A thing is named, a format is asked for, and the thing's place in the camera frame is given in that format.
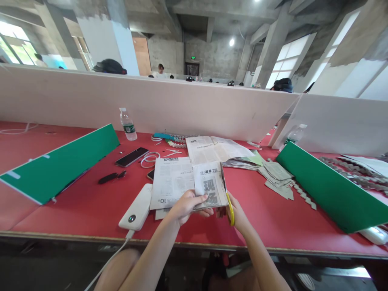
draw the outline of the water bottle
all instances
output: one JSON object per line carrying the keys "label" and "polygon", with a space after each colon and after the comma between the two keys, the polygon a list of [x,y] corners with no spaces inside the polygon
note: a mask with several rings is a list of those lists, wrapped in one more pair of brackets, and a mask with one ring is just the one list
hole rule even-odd
{"label": "water bottle", "polygon": [[127,109],[125,107],[120,107],[120,120],[122,127],[124,129],[125,135],[128,140],[136,140],[137,134],[135,130],[135,126],[133,125],[132,119],[128,117]]}
{"label": "water bottle", "polygon": [[293,142],[295,144],[298,143],[303,137],[303,130],[307,127],[305,124],[300,124],[296,129],[292,130],[288,136],[284,144],[280,147],[279,151],[282,151],[282,149],[286,146],[288,142]]}

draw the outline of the concrete ceiling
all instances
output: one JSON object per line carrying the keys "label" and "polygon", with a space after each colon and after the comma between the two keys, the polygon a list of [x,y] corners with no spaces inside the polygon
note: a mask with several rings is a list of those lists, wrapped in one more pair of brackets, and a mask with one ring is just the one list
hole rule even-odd
{"label": "concrete ceiling", "polygon": [[[278,6],[287,0],[165,0],[165,11],[168,10],[172,17],[157,7],[163,1],[124,1],[130,28],[135,32],[168,35],[180,28],[188,32],[206,32],[208,19],[214,18],[213,32],[236,36],[241,33],[245,37],[255,33],[263,24],[273,23],[279,15]],[[298,3],[308,2],[309,5],[298,11],[290,32],[305,24],[319,25],[333,21],[346,1],[297,0]],[[76,31],[72,0],[48,2],[63,9],[66,22]],[[0,5],[21,8],[37,15],[34,0],[0,0]]]}

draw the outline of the black smartphone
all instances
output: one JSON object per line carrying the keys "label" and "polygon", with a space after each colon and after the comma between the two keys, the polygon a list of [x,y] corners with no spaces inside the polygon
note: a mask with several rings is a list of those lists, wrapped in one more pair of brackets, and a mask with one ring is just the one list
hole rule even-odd
{"label": "black smartphone", "polygon": [[144,156],[146,153],[148,153],[149,150],[145,148],[138,148],[137,150],[134,150],[130,154],[122,157],[121,159],[116,161],[116,165],[119,165],[120,167],[126,168],[130,164],[132,164],[134,161],[139,159],[140,157]]}
{"label": "black smartphone", "polygon": [[154,174],[155,174],[155,169],[153,169],[151,172],[147,174],[147,178],[151,179],[152,181],[154,180]]}

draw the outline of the red tabletop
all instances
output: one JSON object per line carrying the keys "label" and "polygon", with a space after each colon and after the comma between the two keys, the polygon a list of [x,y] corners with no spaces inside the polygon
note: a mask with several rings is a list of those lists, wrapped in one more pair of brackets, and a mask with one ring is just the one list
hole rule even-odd
{"label": "red tabletop", "polygon": [[[0,129],[23,128],[25,124],[0,122]],[[0,170],[5,172],[29,158],[35,158],[70,142],[92,129],[41,125],[22,135],[0,135]],[[3,234],[34,233],[63,238],[95,237],[123,239],[127,230],[118,222],[145,183],[150,169],[138,162],[127,168],[127,175],[113,182],[98,185],[97,181],[121,168],[114,162],[125,154],[144,147],[167,155],[170,148],[151,141],[150,134],[138,133],[136,141],[128,141],[124,132],[116,132],[121,145],[97,163],[82,178],[57,196],[57,203],[38,206],[20,193],[0,183],[0,230]],[[252,148],[244,141],[240,144]],[[278,151],[268,147],[260,152],[265,159],[275,160]],[[239,200],[247,217],[269,251],[291,253],[346,254],[349,256],[388,257],[385,247],[371,244],[359,234],[346,235],[319,208],[315,211],[297,192],[294,201],[286,200],[267,188],[266,179],[255,171],[224,168],[228,191]],[[149,240],[160,221],[151,211],[134,240]],[[203,218],[193,214],[178,233],[177,243],[196,244],[210,248],[245,247],[246,243],[226,218]]]}

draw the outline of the white shirt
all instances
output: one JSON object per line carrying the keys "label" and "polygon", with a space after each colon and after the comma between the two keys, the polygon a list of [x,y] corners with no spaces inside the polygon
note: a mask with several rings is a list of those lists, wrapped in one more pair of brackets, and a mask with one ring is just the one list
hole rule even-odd
{"label": "white shirt", "polygon": [[38,59],[35,61],[35,63],[38,67],[49,67],[44,61]]}
{"label": "white shirt", "polygon": [[167,79],[170,77],[170,75],[166,74],[166,73],[163,73],[163,74],[160,74],[159,72],[154,72],[152,74],[155,78],[163,78],[163,79]]}

